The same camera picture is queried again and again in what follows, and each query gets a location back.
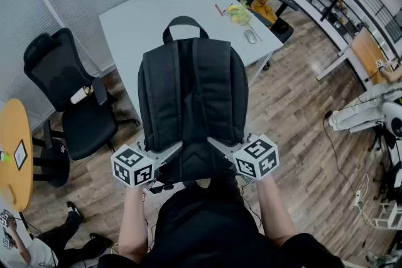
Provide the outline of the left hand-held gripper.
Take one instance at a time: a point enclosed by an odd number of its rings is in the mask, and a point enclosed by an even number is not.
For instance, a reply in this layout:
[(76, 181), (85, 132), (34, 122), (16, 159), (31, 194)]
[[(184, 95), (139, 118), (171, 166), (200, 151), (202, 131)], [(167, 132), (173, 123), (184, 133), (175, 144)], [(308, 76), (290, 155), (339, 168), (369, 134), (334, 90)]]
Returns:
[(111, 156), (112, 175), (128, 188), (135, 188), (156, 181), (163, 160), (170, 161), (183, 148), (179, 141), (160, 152), (147, 148), (144, 144), (124, 144)]

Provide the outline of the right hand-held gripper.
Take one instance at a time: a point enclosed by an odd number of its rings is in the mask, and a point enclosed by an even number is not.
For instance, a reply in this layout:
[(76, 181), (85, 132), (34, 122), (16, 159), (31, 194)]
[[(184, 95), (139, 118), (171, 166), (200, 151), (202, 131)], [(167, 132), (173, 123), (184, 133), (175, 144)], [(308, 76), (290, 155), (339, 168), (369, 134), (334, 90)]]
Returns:
[[(213, 137), (207, 141), (224, 156), (228, 156), (228, 147)], [(229, 152), (229, 159), (234, 163), (240, 175), (253, 180), (261, 180), (279, 166), (277, 145), (264, 134), (252, 134), (239, 149)]]

